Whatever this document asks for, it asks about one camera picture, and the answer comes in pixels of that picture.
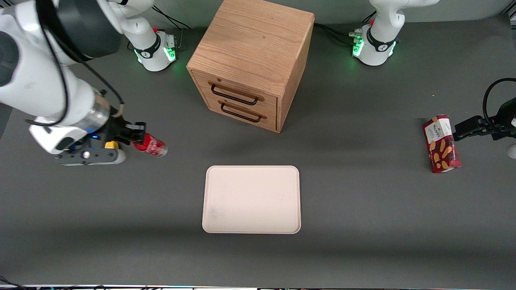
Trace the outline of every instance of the gray table surface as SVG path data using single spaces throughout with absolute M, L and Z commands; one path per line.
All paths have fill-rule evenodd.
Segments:
M 506 16 L 408 23 L 380 67 L 315 29 L 281 134 L 208 111 L 185 69 L 203 32 L 185 33 L 164 72 L 145 71 L 125 48 L 91 62 L 123 94 L 125 117 L 168 144 L 162 159 L 129 149 L 123 165 L 55 165 L 13 111 L 0 140 L 2 275 L 26 284 L 516 287 L 513 140 L 461 141 L 463 167 L 437 175 L 422 133 L 437 114 L 453 123 L 479 115 L 486 88 L 514 76 Z M 496 88 L 490 113 L 513 90 Z M 301 231 L 205 233 L 212 165 L 297 166 Z

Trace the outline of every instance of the wall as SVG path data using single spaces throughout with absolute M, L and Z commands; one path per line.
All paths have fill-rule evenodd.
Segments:
M 316 22 L 359 22 L 374 11 L 367 0 L 269 0 L 315 13 Z M 441 0 L 434 6 L 406 9 L 408 22 L 476 20 L 500 13 L 511 0 Z M 170 16 L 193 27 L 208 26 L 222 0 L 156 0 Z M 143 14 L 153 26 L 166 28 L 170 23 L 153 10 Z

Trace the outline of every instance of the wooden drawer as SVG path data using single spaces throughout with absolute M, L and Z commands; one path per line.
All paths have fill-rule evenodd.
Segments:
M 223 100 L 276 119 L 277 98 L 199 71 L 192 71 L 192 74 L 205 101 Z
M 276 131 L 276 118 L 240 106 L 239 103 L 222 98 L 209 98 L 208 107 L 211 111 L 224 116 L 246 122 L 270 131 Z
M 224 0 L 186 65 L 209 109 L 281 132 L 314 21 L 313 13 L 264 0 Z

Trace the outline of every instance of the drawer handle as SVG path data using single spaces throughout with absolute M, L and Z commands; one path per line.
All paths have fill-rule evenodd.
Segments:
M 224 98 L 227 98 L 227 99 L 233 100 L 233 101 L 240 102 L 240 103 L 242 103 L 242 104 L 249 105 L 249 106 L 254 106 L 254 105 L 256 105 L 256 103 L 258 102 L 258 97 L 255 97 L 253 102 L 249 102 L 249 101 L 242 100 L 242 99 L 236 98 L 236 97 L 234 97 L 234 96 L 231 96 L 231 95 L 228 95 L 228 94 L 225 94 L 225 93 L 218 92 L 218 91 L 216 91 L 216 90 L 215 90 L 215 84 L 212 84 L 212 93 L 214 93 L 214 94 L 216 94 L 216 95 L 219 95 L 219 96 L 221 96 L 221 97 L 224 97 Z
M 224 113 L 228 113 L 230 115 L 233 115 L 235 117 L 239 117 L 239 118 L 242 118 L 244 120 L 247 120 L 249 122 L 253 122 L 253 123 L 258 123 L 261 119 L 262 119 L 262 116 L 261 115 L 258 115 L 258 119 L 251 119 L 251 118 L 248 118 L 246 116 L 242 116 L 240 114 L 237 114 L 235 112 L 231 112 L 231 111 L 228 111 L 226 109 L 224 109 L 224 106 L 225 106 L 225 103 L 220 103 L 220 109 L 224 112 Z

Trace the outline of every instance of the white robotic arm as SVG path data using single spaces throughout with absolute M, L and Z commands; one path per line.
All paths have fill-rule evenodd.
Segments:
M 383 64 L 393 53 L 396 36 L 405 24 L 402 9 L 426 7 L 439 0 L 369 0 L 376 8 L 374 24 L 366 24 L 355 30 L 358 37 L 353 56 L 369 66 Z
M 153 4 L 30 0 L 0 10 L 0 102 L 37 116 L 29 131 L 47 152 L 61 153 L 93 132 L 126 142 L 142 137 L 141 126 L 128 129 L 67 65 L 116 52 L 124 34 L 146 69 L 166 68 L 175 60 L 174 37 L 155 32 L 144 18 L 127 19 Z

